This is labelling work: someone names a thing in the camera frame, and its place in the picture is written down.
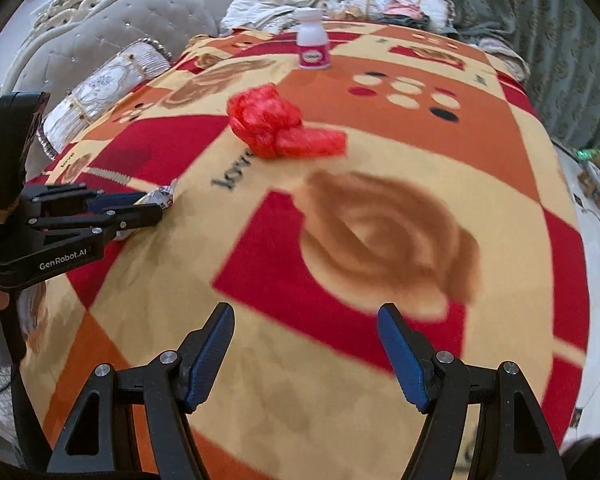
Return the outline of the red orange patterned blanket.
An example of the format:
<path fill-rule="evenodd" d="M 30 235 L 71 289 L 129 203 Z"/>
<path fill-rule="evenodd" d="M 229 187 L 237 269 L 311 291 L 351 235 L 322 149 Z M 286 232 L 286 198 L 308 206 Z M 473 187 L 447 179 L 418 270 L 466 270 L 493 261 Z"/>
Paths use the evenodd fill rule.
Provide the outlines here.
<path fill-rule="evenodd" d="M 557 154 L 493 55 L 398 26 L 329 23 L 326 70 L 294 36 L 196 37 L 81 132 L 47 183 L 107 192 L 178 180 L 154 228 L 51 280 L 21 374 L 56 440 L 93 368 L 143 365 L 204 324 L 236 328 L 193 414 L 215 479 L 396 479 L 422 415 L 376 332 L 396 304 L 464 362 L 516 362 L 556 441 L 588 344 L 583 244 Z M 275 84 L 346 154 L 257 157 L 226 103 Z"/>

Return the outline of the orange silver candy wrapper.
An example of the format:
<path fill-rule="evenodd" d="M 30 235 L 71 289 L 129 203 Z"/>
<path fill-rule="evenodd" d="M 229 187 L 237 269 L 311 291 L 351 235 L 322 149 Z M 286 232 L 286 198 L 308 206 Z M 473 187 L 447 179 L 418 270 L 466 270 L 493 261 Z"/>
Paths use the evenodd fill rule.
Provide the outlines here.
<path fill-rule="evenodd" d="M 157 204 L 163 212 L 172 207 L 174 202 L 174 188 L 178 180 L 174 179 L 170 184 L 160 186 L 154 190 L 145 193 L 145 196 L 138 200 L 134 205 Z"/>

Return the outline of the white pink pill bottle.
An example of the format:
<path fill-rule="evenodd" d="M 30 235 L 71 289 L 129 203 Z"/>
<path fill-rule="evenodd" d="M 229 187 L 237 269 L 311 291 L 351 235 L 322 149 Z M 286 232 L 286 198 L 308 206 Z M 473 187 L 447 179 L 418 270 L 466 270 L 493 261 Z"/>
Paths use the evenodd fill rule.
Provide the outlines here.
<path fill-rule="evenodd" d="M 294 10 L 298 22 L 296 45 L 299 66 L 306 70 L 324 70 L 330 66 L 330 41 L 323 26 L 320 9 L 300 8 Z"/>

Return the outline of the green patterned curtain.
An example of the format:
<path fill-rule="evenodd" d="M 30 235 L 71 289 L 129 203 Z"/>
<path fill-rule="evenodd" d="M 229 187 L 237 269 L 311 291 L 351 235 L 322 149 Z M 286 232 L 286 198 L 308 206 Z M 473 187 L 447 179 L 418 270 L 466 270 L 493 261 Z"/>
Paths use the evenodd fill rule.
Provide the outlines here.
<path fill-rule="evenodd" d="M 600 21 L 584 0 L 450 0 L 456 36 L 504 41 L 528 64 L 524 83 L 553 138 L 600 148 Z"/>

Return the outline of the small wooden stool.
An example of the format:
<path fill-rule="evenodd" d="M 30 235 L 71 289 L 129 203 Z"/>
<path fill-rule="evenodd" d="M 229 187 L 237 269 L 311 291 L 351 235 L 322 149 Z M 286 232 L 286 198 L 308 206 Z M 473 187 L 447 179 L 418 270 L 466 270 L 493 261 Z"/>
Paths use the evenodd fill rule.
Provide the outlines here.
<path fill-rule="evenodd" d="M 600 202 L 600 168 L 594 162 L 586 160 L 581 165 L 578 181 L 584 195 L 591 200 Z"/>

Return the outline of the cream embroidered pillow right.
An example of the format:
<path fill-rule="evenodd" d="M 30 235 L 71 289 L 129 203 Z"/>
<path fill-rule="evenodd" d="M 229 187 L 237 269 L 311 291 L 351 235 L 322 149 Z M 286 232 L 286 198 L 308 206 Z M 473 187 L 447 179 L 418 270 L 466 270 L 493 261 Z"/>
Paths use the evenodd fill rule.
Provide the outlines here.
<path fill-rule="evenodd" d="M 341 10 L 351 18 L 378 21 L 380 18 L 428 18 L 428 30 L 442 34 L 454 25 L 451 0 L 342 0 Z"/>

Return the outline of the white cylindrical bolster pillow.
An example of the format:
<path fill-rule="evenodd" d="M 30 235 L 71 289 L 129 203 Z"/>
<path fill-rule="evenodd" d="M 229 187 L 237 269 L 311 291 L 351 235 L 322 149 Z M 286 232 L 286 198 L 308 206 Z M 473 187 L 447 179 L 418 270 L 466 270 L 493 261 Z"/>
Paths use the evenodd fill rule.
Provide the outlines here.
<path fill-rule="evenodd" d="M 45 115 L 36 133 L 45 155 L 54 160 L 135 87 L 164 73 L 171 60 L 172 54 L 150 38 L 140 38 L 119 51 Z"/>

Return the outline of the crumpled red plastic bag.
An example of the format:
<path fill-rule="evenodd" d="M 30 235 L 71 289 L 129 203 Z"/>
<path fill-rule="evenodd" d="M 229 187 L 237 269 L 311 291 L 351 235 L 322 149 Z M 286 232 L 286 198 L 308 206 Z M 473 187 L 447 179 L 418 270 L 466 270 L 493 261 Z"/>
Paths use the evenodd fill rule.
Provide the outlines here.
<path fill-rule="evenodd" d="M 301 110 L 283 98 L 275 84 L 238 92 L 226 103 L 230 128 L 257 157 L 317 158 L 346 154 L 343 131 L 308 127 Z"/>

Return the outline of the grey tufted headboard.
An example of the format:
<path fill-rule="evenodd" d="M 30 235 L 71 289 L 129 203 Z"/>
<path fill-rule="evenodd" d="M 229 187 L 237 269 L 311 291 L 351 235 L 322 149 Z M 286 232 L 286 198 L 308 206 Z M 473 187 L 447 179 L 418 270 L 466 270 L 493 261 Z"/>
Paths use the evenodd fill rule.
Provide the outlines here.
<path fill-rule="evenodd" d="M 52 0 L 10 46 L 0 40 L 0 96 L 45 91 L 50 107 L 123 48 L 148 39 L 174 56 L 215 36 L 232 0 Z"/>

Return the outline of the folded clothes pile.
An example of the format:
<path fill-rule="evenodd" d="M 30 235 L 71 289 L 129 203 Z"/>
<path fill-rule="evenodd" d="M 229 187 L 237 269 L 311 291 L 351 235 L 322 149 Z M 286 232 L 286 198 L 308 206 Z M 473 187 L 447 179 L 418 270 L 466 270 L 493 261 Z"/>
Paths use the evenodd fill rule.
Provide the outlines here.
<path fill-rule="evenodd" d="M 426 14 L 422 12 L 418 0 L 389 0 L 384 6 L 384 10 L 382 10 L 382 14 L 387 16 L 405 16 L 415 21 L 421 21 L 423 18 L 426 18 Z"/>

